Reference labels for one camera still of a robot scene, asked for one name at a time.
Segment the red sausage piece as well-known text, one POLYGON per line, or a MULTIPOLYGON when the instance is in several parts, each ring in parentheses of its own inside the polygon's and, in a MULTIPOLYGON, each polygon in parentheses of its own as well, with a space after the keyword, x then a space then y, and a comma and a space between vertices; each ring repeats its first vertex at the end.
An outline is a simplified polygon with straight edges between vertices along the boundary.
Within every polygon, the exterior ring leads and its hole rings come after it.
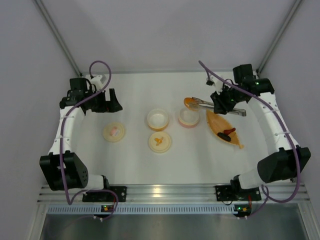
POLYGON ((236 128, 231 128, 231 129, 224 130, 223 133, 228 136, 235 131, 236 131, 236 128))

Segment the metal tongs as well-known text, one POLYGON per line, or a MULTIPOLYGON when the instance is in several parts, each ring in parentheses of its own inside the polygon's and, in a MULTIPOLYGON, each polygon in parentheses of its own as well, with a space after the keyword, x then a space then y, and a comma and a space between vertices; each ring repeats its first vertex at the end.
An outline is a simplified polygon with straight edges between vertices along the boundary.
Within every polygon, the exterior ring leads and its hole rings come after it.
POLYGON ((183 100, 183 103, 189 110, 192 110, 192 111, 209 110, 214 112, 215 114, 222 114, 222 115, 233 114, 233 115, 238 115, 242 117, 247 116, 247 111, 245 109, 235 108, 232 106, 225 106, 219 102, 218 103, 208 102, 196 97, 186 97, 183 100))

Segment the orange bread roll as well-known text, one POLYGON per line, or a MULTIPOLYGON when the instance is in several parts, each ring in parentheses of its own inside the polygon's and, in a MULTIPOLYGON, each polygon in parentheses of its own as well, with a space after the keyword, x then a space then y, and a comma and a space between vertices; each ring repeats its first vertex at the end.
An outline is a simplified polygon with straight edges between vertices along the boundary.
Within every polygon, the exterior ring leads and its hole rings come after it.
POLYGON ((183 100, 184 105, 191 111, 199 111, 200 105, 197 103, 197 101, 191 97, 186 97, 183 100))

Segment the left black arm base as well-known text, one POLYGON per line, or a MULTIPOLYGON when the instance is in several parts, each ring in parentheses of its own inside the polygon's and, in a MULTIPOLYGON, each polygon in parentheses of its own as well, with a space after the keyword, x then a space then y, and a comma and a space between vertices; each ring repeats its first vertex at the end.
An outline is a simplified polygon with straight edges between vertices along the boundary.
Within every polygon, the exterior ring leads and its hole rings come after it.
POLYGON ((82 196, 84 203, 126 202, 127 187, 124 185, 112 185, 108 191, 89 190, 82 196))

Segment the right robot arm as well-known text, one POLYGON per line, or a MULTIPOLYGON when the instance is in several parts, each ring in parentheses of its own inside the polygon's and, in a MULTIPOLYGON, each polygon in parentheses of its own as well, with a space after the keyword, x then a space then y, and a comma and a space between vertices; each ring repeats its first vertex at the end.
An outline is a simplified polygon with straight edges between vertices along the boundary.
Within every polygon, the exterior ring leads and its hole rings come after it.
POLYGON ((300 180, 301 172, 311 157, 308 147, 300 147, 289 131, 280 113, 275 90, 268 78, 257 78, 251 64, 233 69, 233 81, 227 81, 206 69, 207 85, 214 85, 211 94, 214 113, 243 114, 237 110, 238 103, 245 102, 254 113, 267 145, 268 155, 257 162, 250 171, 235 176, 230 184, 235 192, 245 193, 261 185, 276 181, 300 180))

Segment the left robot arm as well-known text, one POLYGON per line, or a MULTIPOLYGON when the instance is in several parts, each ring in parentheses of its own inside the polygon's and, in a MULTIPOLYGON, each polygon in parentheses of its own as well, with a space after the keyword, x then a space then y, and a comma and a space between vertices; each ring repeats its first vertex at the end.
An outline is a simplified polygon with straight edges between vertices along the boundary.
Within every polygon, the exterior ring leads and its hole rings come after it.
POLYGON ((106 91, 110 79, 104 75, 71 78, 70 89, 59 103, 59 125, 52 147, 39 160, 40 168, 52 191, 70 189, 109 189, 104 175, 92 175, 76 154, 78 137, 87 112, 116 113, 123 108, 115 90, 106 91))

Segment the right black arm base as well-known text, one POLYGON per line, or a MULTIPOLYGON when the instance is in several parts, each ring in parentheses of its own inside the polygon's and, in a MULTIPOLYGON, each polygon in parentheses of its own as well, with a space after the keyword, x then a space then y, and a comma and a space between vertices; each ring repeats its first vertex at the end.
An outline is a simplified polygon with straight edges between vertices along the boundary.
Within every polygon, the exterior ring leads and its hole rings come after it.
POLYGON ((216 185, 216 199, 218 202, 234 202, 234 201, 260 201, 262 199, 258 187, 250 189, 242 189, 227 185, 216 185))

